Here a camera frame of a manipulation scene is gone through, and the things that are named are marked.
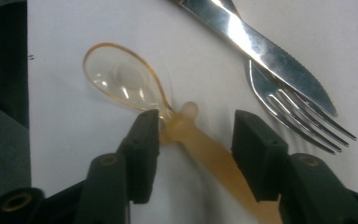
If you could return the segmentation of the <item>wooden-handled steel knife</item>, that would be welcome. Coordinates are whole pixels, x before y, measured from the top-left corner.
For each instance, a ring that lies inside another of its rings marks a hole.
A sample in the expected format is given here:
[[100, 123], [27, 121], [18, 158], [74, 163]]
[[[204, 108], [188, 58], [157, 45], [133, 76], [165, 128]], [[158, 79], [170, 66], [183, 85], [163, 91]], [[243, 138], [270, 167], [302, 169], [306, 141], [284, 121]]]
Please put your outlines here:
[[247, 24], [233, 0], [173, 0], [280, 81], [331, 116], [337, 111], [320, 81], [298, 60]]

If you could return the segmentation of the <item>wooden-handled steel fork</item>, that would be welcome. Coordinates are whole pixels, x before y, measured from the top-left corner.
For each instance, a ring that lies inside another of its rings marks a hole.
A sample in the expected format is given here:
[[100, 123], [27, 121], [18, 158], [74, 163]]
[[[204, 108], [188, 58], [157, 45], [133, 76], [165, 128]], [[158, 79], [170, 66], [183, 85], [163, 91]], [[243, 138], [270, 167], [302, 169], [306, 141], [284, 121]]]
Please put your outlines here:
[[249, 57], [251, 86], [267, 111], [282, 125], [304, 140], [335, 154], [357, 137], [333, 121], [323, 109], [280, 81]]

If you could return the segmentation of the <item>translucent amber plastic spoon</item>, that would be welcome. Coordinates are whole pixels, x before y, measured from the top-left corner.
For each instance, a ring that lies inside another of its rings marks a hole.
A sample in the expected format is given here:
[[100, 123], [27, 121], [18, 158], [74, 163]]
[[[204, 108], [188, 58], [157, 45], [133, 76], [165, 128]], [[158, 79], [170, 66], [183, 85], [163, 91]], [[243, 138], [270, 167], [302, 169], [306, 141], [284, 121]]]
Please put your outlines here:
[[144, 59], [120, 45], [101, 43], [85, 54], [83, 71], [92, 85], [117, 102], [142, 111], [156, 109], [163, 121], [161, 144], [182, 145], [260, 224], [282, 224], [278, 201], [256, 201], [231, 153], [196, 126], [198, 106], [187, 102], [173, 110]]

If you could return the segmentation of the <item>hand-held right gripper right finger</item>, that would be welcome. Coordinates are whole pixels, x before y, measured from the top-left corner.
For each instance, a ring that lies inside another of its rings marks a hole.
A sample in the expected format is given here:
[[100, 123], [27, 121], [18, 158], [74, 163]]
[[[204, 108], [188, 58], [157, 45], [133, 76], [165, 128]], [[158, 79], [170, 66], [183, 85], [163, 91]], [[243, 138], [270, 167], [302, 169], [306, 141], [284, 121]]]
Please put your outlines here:
[[288, 153], [260, 117], [235, 112], [232, 154], [259, 202], [278, 202], [283, 224], [358, 224], [358, 200], [321, 159]]

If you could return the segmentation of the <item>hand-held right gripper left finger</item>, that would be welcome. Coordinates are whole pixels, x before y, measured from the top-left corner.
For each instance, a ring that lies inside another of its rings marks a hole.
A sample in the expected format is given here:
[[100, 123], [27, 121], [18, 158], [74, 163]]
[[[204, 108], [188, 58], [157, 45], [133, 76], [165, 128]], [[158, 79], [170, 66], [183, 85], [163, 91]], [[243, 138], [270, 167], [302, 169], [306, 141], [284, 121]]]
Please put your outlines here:
[[130, 203], [150, 199], [159, 154], [158, 111], [141, 113], [114, 153], [95, 158], [74, 224], [130, 224]]

